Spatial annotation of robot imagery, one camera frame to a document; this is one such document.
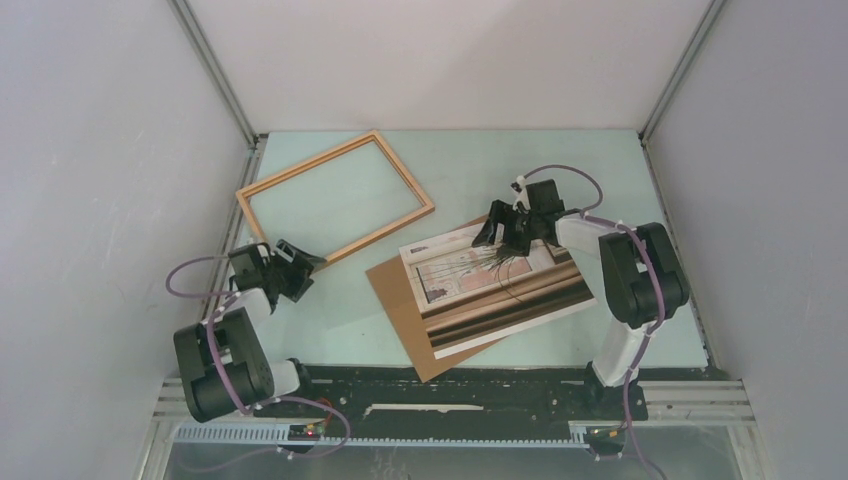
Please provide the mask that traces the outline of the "light wooden picture frame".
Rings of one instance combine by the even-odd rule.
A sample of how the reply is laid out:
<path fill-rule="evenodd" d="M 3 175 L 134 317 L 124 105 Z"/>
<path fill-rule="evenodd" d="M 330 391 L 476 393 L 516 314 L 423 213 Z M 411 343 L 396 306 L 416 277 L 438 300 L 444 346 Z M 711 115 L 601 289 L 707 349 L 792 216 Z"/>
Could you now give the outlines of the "light wooden picture frame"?
<path fill-rule="evenodd" d="M 257 180 L 236 193 L 253 237 L 333 265 L 435 204 L 377 130 L 272 132 Z"/>

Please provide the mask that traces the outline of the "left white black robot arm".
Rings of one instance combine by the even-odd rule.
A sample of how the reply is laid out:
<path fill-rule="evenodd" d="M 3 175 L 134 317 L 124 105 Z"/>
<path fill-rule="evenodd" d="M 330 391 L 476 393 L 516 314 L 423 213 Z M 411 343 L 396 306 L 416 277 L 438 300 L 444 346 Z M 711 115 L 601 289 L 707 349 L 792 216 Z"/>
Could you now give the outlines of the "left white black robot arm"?
<path fill-rule="evenodd" d="M 220 305 L 173 335 L 189 414 L 205 423 L 276 401 L 292 416 L 308 414 L 316 390 L 305 366 L 295 358 L 270 362 L 256 328 L 280 301 L 303 297 L 325 258 L 280 240 L 274 246 L 251 243 L 223 259 L 231 275 L 228 287 L 214 294 Z"/>

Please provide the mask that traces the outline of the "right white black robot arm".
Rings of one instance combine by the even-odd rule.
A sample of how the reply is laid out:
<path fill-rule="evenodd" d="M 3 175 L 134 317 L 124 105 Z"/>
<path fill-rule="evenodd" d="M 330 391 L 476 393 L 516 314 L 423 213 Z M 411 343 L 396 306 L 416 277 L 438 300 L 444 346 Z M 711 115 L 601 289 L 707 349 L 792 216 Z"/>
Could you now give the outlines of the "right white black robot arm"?
<path fill-rule="evenodd" d="M 524 257 L 532 242 L 578 250 L 601 264 L 612 321 L 600 352 L 584 371 L 585 411 L 606 418 L 631 406 L 639 367 L 654 334 L 690 297 L 690 286 L 660 223 L 629 227 L 568 209 L 552 180 L 512 185 L 516 199 L 491 203 L 475 247 L 494 246 L 501 257 Z"/>

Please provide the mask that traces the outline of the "brown cardboard backing board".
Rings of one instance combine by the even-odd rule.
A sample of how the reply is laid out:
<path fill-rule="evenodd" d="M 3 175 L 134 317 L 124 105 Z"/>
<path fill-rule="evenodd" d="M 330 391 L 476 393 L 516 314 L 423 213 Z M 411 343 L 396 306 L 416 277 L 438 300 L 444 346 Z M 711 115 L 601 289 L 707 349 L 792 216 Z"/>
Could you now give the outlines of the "brown cardboard backing board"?
<path fill-rule="evenodd" d="M 498 343 L 498 340 L 490 341 L 436 359 L 401 257 L 396 255 L 374 266 L 366 275 L 421 382 L 433 380 Z"/>

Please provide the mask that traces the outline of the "printed plant photo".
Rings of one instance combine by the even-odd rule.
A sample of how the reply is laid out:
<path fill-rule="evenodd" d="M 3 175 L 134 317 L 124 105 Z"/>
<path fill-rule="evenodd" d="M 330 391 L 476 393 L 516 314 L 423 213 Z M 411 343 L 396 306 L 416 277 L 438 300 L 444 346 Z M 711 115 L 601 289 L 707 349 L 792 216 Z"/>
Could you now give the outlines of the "printed plant photo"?
<path fill-rule="evenodd" d="M 476 246 L 482 222 L 400 248 L 402 266 L 435 358 L 442 359 L 596 305 L 564 247 L 534 240 L 525 256 Z"/>

